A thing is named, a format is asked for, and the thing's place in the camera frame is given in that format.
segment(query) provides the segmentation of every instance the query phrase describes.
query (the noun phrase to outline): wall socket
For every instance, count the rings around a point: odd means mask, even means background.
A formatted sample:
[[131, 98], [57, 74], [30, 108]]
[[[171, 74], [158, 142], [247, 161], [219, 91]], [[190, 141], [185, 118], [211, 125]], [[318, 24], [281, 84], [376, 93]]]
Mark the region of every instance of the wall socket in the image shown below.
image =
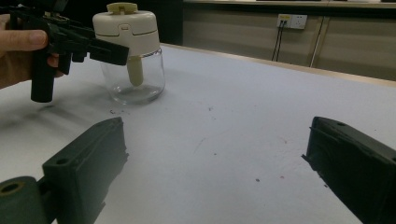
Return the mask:
[[280, 23], [285, 21], [284, 28], [303, 30], [305, 28], [306, 19], [306, 15], [279, 14], [277, 16], [276, 27], [280, 27]]

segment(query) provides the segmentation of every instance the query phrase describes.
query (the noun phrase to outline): white table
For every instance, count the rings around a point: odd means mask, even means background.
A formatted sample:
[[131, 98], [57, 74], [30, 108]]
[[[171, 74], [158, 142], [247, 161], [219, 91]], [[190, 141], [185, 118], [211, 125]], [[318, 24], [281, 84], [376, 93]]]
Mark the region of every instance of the white table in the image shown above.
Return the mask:
[[97, 224], [360, 223], [301, 156], [314, 116], [396, 148], [396, 85], [253, 61], [163, 46], [165, 91], [148, 105], [111, 101], [88, 59], [50, 104], [30, 101], [30, 82], [3, 89], [0, 181], [40, 178], [94, 123], [122, 117], [130, 158]]

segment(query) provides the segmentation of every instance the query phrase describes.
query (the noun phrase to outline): transparent jar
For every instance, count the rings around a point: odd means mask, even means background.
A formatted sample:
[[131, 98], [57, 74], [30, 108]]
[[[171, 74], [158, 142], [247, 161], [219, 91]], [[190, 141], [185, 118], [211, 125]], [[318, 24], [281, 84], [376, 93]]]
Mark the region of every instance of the transparent jar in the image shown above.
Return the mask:
[[160, 96], [165, 87], [163, 52], [133, 56], [119, 66], [101, 63], [110, 96], [123, 105], [145, 104]]

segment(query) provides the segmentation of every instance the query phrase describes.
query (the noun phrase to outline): scratch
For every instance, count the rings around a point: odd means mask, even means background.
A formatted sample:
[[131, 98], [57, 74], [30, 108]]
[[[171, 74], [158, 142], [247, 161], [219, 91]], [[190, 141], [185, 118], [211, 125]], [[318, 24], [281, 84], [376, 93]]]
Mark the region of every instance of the scratch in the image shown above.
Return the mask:
[[195, 148], [194, 153], [198, 150], [198, 148], [201, 146], [201, 144], [206, 140], [206, 138], [201, 139], [201, 141], [198, 143], [198, 146]]

